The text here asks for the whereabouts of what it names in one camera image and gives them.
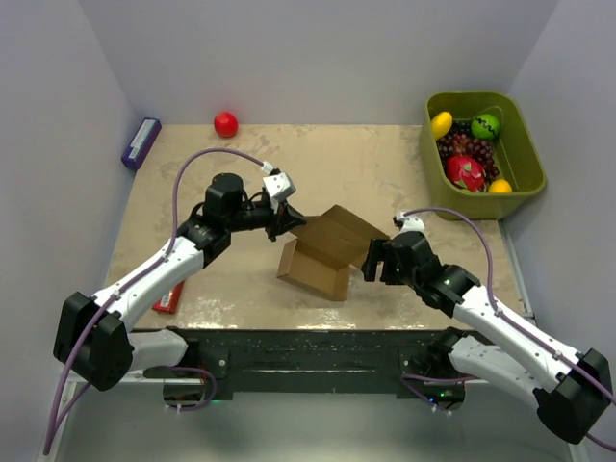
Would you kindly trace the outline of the brown cardboard box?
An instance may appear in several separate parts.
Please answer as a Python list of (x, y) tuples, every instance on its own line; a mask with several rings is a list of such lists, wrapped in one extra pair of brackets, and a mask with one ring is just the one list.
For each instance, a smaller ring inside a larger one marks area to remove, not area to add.
[(292, 231), (276, 277), (330, 301), (347, 299), (350, 273), (363, 265), (372, 239), (386, 239), (383, 231), (334, 205)]

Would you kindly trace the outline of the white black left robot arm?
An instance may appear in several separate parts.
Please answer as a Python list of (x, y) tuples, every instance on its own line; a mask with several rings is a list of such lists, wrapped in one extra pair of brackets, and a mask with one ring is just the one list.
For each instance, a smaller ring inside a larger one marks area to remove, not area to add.
[(178, 377), (193, 375), (199, 366), (194, 342), (175, 329), (133, 329), (157, 301), (213, 263), (233, 233), (263, 229), (274, 241), (305, 224), (288, 203), (295, 192), (290, 176), (276, 169), (263, 182), (256, 201), (250, 201), (240, 176), (216, 175), (203, 201), (161, 250), (96, 294), (71, 295), (62, 308), (54, 356), (99, 391), (137, 370), (167, 367)]

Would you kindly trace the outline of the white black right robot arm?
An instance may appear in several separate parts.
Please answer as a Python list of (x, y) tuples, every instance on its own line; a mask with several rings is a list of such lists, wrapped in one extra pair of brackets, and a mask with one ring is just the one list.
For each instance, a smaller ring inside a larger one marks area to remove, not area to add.
[(361, 267), (367, 282), (405, 285), (422, 302), (463, 322), (489, 340), (459, 335), (428, 355), (442, 378), (456, 372), (488, 381), (529, 404), (561, 440), (577, 445), (615, 401), (607, 359), (593, 348), (568, 346), (497, 300), (457, 265), (440, 262), (418, 231), (373, 239)]

